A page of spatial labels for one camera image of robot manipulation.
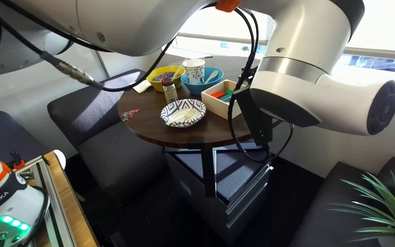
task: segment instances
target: paper cup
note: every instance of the paper cup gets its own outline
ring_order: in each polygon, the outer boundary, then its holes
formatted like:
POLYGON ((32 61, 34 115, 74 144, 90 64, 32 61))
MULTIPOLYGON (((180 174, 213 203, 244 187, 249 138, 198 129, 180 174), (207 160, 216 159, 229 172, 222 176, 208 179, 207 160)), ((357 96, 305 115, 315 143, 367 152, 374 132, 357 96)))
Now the paper cup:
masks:
POLYGON ((205 74, 205 60, 203 59, 190 59, 182 64, 185 68, 188 83, 190 84, 203 84, 205 74))

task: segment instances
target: potted plant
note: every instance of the potted plant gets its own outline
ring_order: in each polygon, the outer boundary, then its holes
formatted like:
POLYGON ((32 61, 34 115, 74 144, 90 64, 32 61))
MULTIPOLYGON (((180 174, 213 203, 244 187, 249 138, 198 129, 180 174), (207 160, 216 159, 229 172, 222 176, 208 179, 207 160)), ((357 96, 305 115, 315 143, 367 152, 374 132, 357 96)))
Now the potted plant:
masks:
MULTIPOLYGON (((391 172, 395 184, 395 174, 391 172)), ((342 180, 361 192, 361 197, 370 198, 382 207, 376 208, 364 203, 353 201, 353 204, 330 203, 342 208, 329 209, 332 211, 358 214, 364 216, 364 220, 377 222, 383 226, 367 227, 356 230, 357 233, 368 233, 368 236, 351 241, 364 241, 368 239, 378 239, 382 247, 395 247, 395 196, 393 193, 374 175, 367 172, 362 178, 373 186, 373 190, 367 189, 356 183, 342 180)))

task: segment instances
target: table leg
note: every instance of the table leg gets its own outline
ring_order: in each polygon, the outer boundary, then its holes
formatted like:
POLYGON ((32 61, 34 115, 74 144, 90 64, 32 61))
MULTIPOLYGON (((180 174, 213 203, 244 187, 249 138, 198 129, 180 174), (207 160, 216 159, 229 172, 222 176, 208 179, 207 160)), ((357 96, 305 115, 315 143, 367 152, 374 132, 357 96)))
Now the table leg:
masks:
POLYGON ((204 172, 204 187, 206 197, 216 197, 216 150, 202 149, 202 170, 204 172))

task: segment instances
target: green indicator light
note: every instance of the green indicator light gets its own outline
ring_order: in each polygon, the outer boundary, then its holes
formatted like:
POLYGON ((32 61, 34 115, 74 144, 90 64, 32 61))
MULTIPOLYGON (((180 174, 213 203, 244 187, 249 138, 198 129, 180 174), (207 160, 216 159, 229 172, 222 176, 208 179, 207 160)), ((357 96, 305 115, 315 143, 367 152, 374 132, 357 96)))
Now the green indicator light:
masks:
POLYGON ((1 217, 0 219, 1 219, 3 222, 6 222, 6 223, 9 223, 9 222, 11 222, 11 221, 13 220, 13 218, 10 217, 10 216, 3 216, 3 217, 1 217))
POLYGON ((11 223, 12 226, 18 226, 18 225, 20 225, 20 224, 21 224, 21 222, 20 222, 20 221, 17 221, 17 220, 14 220, 14 221, 11 223))
POLYGON ((21 229, 21 230, 27 230, 28 229, 28 225, 27 224, 22 224, 19 228, 21 229))

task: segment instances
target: spice jar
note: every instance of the spice jar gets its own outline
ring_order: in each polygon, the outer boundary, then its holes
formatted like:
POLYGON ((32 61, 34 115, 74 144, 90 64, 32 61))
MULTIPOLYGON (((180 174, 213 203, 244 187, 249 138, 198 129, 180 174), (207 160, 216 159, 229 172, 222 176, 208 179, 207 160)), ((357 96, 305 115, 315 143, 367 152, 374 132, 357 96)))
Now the spice jar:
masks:
POLYGON ((173 79, 164 78, 161 83, 163 84, 164 94, 166 95, 167 103, 170 104, 173 101, 178 100, 178 94, 176 93, 176 87, 173 83, 173 79))

